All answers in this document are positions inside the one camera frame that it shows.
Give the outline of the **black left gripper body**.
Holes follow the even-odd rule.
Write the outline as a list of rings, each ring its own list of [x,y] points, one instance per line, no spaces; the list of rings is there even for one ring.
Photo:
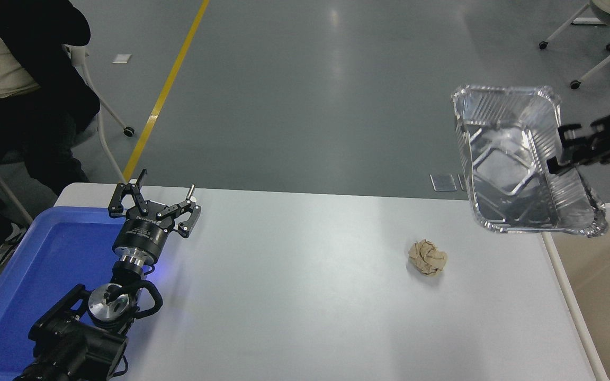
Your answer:
[[[145,261],[157,261],[171,232],[171,219],[156,220],[157,213],[142,216],[140,211],[128,211],[125,222],[112,245],[116,255],[138,254]]]

